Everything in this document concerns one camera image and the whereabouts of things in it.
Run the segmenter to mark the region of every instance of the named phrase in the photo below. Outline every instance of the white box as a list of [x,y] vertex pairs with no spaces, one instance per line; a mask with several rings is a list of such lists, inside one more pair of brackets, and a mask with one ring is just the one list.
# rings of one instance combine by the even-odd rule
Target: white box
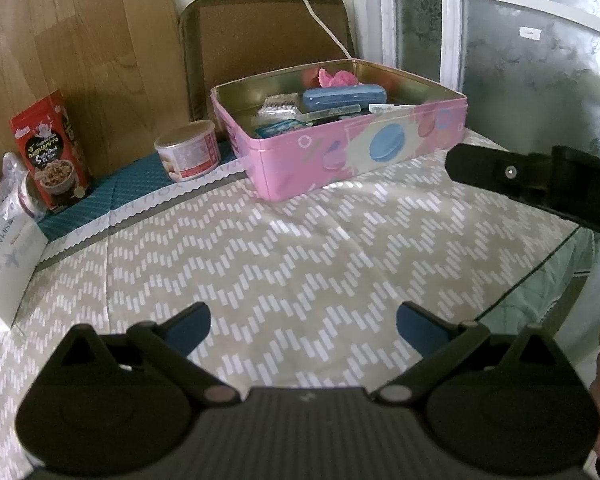
[[0,219],[0,332],[13,325],[46,242],[33,218],[18,215]]

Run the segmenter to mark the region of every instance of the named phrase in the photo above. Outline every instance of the plastic bag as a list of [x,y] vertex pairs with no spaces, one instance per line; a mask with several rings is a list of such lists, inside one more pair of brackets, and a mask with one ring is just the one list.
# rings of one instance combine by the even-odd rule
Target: plastic bag
[[25,214],[35,221],[46,214],[46,206],[40,199],[24,163],[15,153],[2,158],[0,180],[0,218],[9,219]]

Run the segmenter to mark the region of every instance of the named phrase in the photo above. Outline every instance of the mattress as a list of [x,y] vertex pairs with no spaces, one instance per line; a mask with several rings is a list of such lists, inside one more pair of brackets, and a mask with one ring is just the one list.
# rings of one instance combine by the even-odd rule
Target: mattress
[[[473,132],[466,142],[493,146]],[[503,309],[523,311],[503,330],[541,321],[589,235],[453,183],[444,161],[434,152],[283,203],[225,171],[143,198],[151,208],[132,205],[124,221],[50,255],[0,335],[0,479],[30,471],[14,416],[76,323],[121,333],[205,301],[211,330],[190,359],[246,396],[256,384],[376,389],[420,359],[395,328],[405,300],[496,330]],[[516,304],[525,287],[543,291],[532,308]]]

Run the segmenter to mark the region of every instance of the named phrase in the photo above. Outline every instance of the chair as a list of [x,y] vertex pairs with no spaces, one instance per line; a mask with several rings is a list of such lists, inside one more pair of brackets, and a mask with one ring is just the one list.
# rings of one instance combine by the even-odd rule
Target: chair
[[[342,0],[309,0],[353,55]],[[209,95],[222,83],[344,54],[302,0],[196,0],[180,17],[191,120],[214,119]]]

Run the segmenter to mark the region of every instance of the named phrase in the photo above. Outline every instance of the white cable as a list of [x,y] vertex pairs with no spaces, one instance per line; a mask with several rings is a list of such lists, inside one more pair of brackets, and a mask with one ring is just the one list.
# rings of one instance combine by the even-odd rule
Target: white cable
[[336,35],[329,30],[329,27],[327,27],[320,18],[318,18],[318,16],[316,15],[316,13],[314,12],[314,10],[311,7],[309,0],[302,0],[302,1],[304,1],[304,4],[306,5],[306,8],[309,10],[309,14],[311,14],[311,17],[318,23],[318,25],[320,25],[325,30],[325,32],[335,42],[335,44],[340,47],[341,51],[344,52],[345,56],[347,56],[347,58],[349,58],[349,59],[353,59],[353,56],[349,53],[347,48],[342,43],[340,43],[338,38],[336,38]]

